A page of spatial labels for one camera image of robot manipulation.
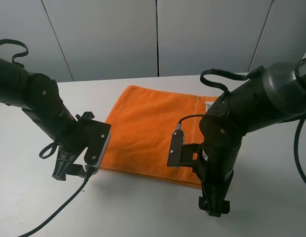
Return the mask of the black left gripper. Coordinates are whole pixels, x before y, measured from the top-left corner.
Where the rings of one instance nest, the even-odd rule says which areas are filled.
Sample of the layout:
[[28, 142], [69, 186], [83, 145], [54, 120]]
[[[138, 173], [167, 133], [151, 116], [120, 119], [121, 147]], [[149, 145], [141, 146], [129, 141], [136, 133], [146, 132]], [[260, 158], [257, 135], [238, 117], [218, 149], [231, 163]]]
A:
[[88, 146], [90, 135], [87, 131], [88, 122], [94, 118], [92, 112], [76, 115], [78, 125], [58, 146], [55, 168], [52, 177], [58, 181], [65, 181], [67, 175], [85, 178], [84, 167], [74, 162]]

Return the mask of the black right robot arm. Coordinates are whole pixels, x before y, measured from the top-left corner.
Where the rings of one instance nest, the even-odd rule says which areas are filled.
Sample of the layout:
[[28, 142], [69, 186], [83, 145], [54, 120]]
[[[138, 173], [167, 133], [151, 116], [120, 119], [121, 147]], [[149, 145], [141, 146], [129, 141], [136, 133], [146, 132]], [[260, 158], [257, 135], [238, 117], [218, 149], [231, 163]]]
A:
[[246, 75], [208, 69], [201, 73], [200, 81], [222, 90], [200, 120], [204, 140], [198, 148], [199, 207], [220, 217], [230, 210], [225, 196], [243, 137], [306, 117], [306, 58], [296, 64], [261, 66]]

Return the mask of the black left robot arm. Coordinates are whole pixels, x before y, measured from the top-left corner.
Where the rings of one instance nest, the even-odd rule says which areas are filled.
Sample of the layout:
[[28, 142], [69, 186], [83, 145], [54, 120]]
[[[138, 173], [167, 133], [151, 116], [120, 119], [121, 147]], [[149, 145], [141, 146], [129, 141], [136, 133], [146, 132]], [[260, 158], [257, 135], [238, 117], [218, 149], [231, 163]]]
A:
[[63, 104], [57, 82], [44, 74], [29, 74], [25, 69], [0, 59], [0, 103], [19, 107], [52, 140], [39, 157], [47, 159], [57, 152], [53, 178], [64, 181], [67, 175], [86, 181], [94, 168], [74, 161], [85, 149], [78, 136], [79, 122]]

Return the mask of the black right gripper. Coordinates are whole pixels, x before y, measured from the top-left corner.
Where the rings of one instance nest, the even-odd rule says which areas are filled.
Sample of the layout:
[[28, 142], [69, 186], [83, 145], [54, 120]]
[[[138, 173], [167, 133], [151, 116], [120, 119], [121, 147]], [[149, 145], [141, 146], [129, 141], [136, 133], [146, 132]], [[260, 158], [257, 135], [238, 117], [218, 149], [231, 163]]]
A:
[[233, 149], [199, 146], [194, 169], [202, 187], [198, 205], [210, 216], [220, 217], [230, 211], [230, 201], [225, 197], [233, 177], [233, 167]]

